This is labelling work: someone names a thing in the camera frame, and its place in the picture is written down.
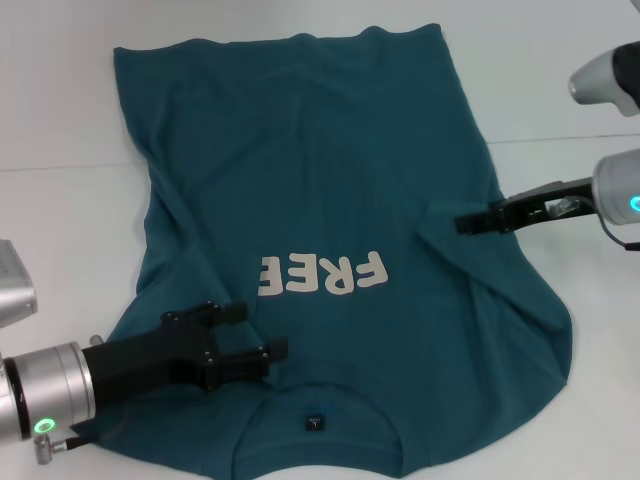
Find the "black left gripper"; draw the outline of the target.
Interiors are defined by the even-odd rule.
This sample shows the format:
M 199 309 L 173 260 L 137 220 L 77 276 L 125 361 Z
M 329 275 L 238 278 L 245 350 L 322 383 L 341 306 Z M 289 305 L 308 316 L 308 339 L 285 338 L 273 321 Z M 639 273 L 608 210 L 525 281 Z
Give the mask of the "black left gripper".
M 253 349 L 213 355 L 210 333 L 246 321 L 244 302 L 211 301 L 161 316 L 160 328 L 83 350 L 98 408 L 125 402 L 170 385 L 213 391 L 235 382 L 260 381 L 288 358 L 288 339 L 279 337 Z

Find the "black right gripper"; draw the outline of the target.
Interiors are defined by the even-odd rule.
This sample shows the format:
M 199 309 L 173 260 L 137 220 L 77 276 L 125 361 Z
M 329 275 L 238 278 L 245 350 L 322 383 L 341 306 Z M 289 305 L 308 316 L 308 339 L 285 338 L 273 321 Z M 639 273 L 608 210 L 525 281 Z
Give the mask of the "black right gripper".
M 457 216 L 458 234 L 510 233 L 555 220 L 595 214 L 590 177 L 555 181 Z

